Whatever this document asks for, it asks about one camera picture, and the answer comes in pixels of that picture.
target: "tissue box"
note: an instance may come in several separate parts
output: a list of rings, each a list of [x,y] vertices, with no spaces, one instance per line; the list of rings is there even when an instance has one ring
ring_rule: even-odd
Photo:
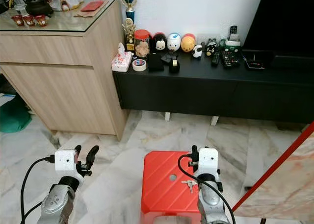
[[[113,71],[127,72],[132,60],[133,53],[130,51],[124,52],[124,56],[117,54],[111,62]]]

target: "white wall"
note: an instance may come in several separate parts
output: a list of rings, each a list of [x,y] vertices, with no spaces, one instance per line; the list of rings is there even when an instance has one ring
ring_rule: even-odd
[[[260,0],[138,0],[135,24],[152,34],[194,33],[198,41],[226,37],[238,25],[244,41]]]

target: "red plastic stool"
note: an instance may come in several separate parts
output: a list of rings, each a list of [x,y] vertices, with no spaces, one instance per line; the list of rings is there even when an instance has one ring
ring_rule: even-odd
[[[178,158],[189,152],[153,151],[144,160],[141,223],[153,224],[160,216],[190,217],[192,224],[201,222],[197,207],[198,187],[193,186],[193,193],[187,184],[181,181],[191,180],[178,168]],[[181,160],[182,168],[193,174],[188,166],[189,158]]]

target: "black remote control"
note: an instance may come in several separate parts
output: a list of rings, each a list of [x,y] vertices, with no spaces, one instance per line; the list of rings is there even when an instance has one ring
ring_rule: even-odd
[[[236,57],[236,55],[233,52],[228,52],[230,61],[231,61],[231,65],[233,67],[238,67],[240,65],[240,61],[239,59]]]
[[[230,27],[230,33],[229,33],[229,38],[231,34],[236,34],[237,33],[237,26],[233,25]]]
[[[231,63],[231,60],[230,60],[230,57],[229,57],[227,51],[221,52],[221,58],[222,58],[222,61],[224,63],[225,68],[231,68],[232,67],[232,63]]]
[[[211,65],[212,66],[217,66],[219,63],[219,52],[215,52],[215,54],[213,55],[212,59],[211,59]]]

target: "green bag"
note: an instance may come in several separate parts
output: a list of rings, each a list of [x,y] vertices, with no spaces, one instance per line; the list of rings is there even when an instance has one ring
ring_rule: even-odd
[[[15,98],[0,107],[0,131],[18,132],[31,122],[25,102],[17,94]]]

